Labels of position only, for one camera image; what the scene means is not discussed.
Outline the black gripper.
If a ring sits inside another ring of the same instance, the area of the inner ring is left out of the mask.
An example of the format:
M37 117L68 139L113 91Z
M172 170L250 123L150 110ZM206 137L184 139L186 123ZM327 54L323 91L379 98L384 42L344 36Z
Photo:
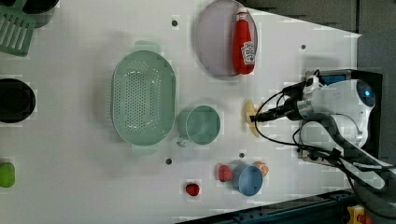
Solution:
M265 122L275 119L287 117L289 120L301 120L301 116L297 102L303 99L303 89L305 82L300 82L284 88L281 91L281 95L288 96L288 99L283 105L277 105L275 108L271 108L266 112L257 113L254 117L254 121Z

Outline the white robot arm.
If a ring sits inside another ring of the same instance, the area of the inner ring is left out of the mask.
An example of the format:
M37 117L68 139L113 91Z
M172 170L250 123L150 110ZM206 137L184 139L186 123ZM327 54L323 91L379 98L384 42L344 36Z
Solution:
M330 85L311 77L276 94L286 101L267 111L244 105L247 124L261 135L261 122L287 118L300 127L292 145L310 157L327 161L342 171L359 201L371 213L395 218L395 166L362 149L375 108L375 92L364 81L350 79Z

